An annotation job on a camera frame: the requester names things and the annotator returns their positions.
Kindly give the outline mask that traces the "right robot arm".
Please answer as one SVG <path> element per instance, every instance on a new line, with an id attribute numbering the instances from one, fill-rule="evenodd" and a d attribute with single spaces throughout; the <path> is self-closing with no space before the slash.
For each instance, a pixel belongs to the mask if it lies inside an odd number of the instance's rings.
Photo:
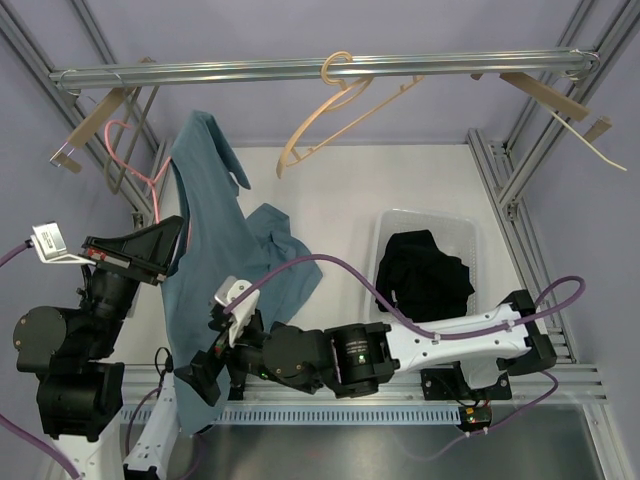
<path id="1" fill-rule="evenodd" d="M 525 319 L 534 310 L 526 291 L 514 291 L 488 313 L 435 322 L 427 338 L 399 322 L 327 330 L 277 322 L 266 331 L 259 310 L 237 320 L 216 306 L 210 324 L 221 332 L 174 373 L 214 406 L 222 372 L 237 388 L 253 375 L 308 394 L 326 387 L 338 398 L 356 398 L 377 393 L 396 374 L 451 365 L 453 390 L 474 397 L 503 374 L 528 375 L 556 364 L 549 335 Z"/>

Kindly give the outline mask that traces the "black t shirt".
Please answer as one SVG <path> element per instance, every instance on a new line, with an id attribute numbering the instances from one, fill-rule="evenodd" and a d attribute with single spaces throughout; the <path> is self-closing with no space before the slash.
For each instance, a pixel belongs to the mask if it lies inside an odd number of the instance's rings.
<path id="1" fill-rule="evenodd" d="M 390 237 L 378 264 L 375 288 L 415 323 L 465 316 L 475 293 L 470 268 L 442 252 L 429 230 Z"/>

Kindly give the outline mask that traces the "blue t shirt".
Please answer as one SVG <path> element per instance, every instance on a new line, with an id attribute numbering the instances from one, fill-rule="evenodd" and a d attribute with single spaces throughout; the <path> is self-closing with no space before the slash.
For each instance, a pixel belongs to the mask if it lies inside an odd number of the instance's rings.
<path id="1" fill-rule="evenodd" d="M 310 255 L 291 233 L 289 216 L 263 203 L 245 218 L 237 197 L 251 185 L 214 116 L 193 111 L 174 141 L 171 169 L 181 214 L 189 233 L 181 233 L 171 275 L 162 284 L 165 325 L 174 365 L 188 365 L 217 336 L 207 324 L 213 294 L 229 276 L 251 283 L 282 264 Z M 287 323 L 322 280 L 319 266 L 303 262 L 260 288 L 258 309 L 264 326 Z M 179 423 L 192 435 L 211 425 L 226 403 L 230 378 L 219 377 L 223 398 L 209 407 L 185 382 L 175 380 Z"/>

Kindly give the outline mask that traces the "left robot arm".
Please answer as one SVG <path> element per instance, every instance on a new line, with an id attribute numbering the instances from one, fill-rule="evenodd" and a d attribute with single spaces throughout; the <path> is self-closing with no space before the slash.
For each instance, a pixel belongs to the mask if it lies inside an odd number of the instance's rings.
<path id="1" fill-rule="evenodd" d="M 68 252 L 54 222 L 34 227 L 28 246 L 44 264 L 77 265 L 84 285 L 77 308 L 40 306 L 17 322 L 16 368 L 38 380 L 36 403 L 43 442 L 21 432 L 55 461 L 69 479 L 164 479 L 179 431 L 173 378 L 141 442 L 123 454 L 119 421 L 125 366 L 110 363 L 118 335 L 141 284 L 158 285 L 169 272 L 183 219 L 159 223 L 117 238 L 89 236 L 78 255 Z"/>

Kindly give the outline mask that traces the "beige plastic hanger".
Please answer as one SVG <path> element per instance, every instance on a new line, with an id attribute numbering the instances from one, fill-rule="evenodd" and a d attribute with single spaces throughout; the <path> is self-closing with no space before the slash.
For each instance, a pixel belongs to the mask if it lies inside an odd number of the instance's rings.
<path id="1" fill-rule="evenodd" d="M 300 153 L 297 150 L 299 141 L 319 119 L 331 116 L 335 112 L 344 109 L 353 103 L 369 89 L 376 78 L 373 74 L 364 74 L 356 80 L 348 83 L 344 78 L 330 75 L 329 68 L 334 66 L 339 60 L 343 60 L 348 66 L 351 66 L 354 63 L 353 55 L 344 50 L 336 51 L 325 59 L 320 68 L 320 78 L 324 84 L 337 87 L 338 91 L 313 111 L 289 137 L 276 164 L 275 172 L 278 179 L 283 178 L 287 169 L 299 165 L 319 150 L 330 145 L 348 131 L 352 130 L 354 127 L 373 116 L 402 95 L 406 94 L 425 79 L 425 75 L 413 75 L 408 83 L 400 84 L 391 96 L 373 106 L 368 111 L 362 113 L 360 116 L 343 126 L 340 130 L 337 130 L 324 140 L 308 147 L 303 153 Z"/>

